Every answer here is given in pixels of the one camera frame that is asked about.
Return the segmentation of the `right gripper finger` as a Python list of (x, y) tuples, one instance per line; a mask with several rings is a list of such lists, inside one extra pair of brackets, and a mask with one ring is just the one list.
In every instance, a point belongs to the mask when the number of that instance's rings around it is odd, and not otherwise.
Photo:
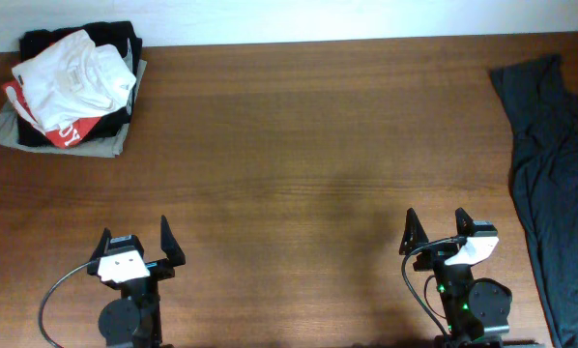
[(474, 220), (463, 208), (455, 210), (455, 221), (459, 236), (472, 236), (475, 233)]
[(428, 242), (428, 237), (425, 234), (416, 211), (413, 208), (408, 209), (399, 254), (408, 255), (416, 248), (422, 247)]

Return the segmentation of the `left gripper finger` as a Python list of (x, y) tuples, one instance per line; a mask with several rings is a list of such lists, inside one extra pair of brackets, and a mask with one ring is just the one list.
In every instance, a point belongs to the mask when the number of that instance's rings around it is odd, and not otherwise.
[(175, 239), (166, 216), (160, 218), (160, 248), (172, 267), (186, 264), (186, 256)]
[(100, 241), (90, 257), (91, 261), (98, 260), (106, 254), (106, 249), (110, 243), (110, 240), (111, 240), (111, 232), (108, 228), (104, 228), (101, 234)]

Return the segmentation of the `dark teal t-shirt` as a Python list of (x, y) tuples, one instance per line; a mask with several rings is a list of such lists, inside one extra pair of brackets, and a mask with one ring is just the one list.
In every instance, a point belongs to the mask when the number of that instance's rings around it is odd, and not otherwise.
[(578, 95), (559, 54), (489, 77), (509, 120), (510, 193), (554, 346), (578, 347)]

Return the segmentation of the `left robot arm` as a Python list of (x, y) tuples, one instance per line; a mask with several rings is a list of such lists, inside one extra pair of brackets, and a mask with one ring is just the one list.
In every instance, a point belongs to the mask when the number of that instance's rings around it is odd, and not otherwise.
[(87, 274), (120, 293), (99, 315), (98, 327), (110, 348), (161, 348), (159, 283), (175, 276), (186, 256), (168, 220), (160, 218), (161, 259), (144, 260), (144, 247), (135, 235), (114, 237), (104, 229), (90, 257)]

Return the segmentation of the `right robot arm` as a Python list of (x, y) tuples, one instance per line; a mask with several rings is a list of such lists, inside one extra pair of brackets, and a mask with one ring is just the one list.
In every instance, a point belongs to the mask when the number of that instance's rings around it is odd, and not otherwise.
[[(408, 209), (399, 254), (400, 271), (409, 292), (435, 323), (441, 334), (438, 347), (502, 347), (502, 335), (510, 330), (512, 303), (509, 288), (491, 278), (475, 278), (472, 267), (491, 256), (499, 242), (498, 230), (488, 220), (476, 220), (462, 208), (455, 211), (456, 234), (436, 241), (428, 239), (416, 211)], [(420, 296), (407, 275), (415, 258), (416, 272), (430, 272), (444, 310), (444, 321)]]

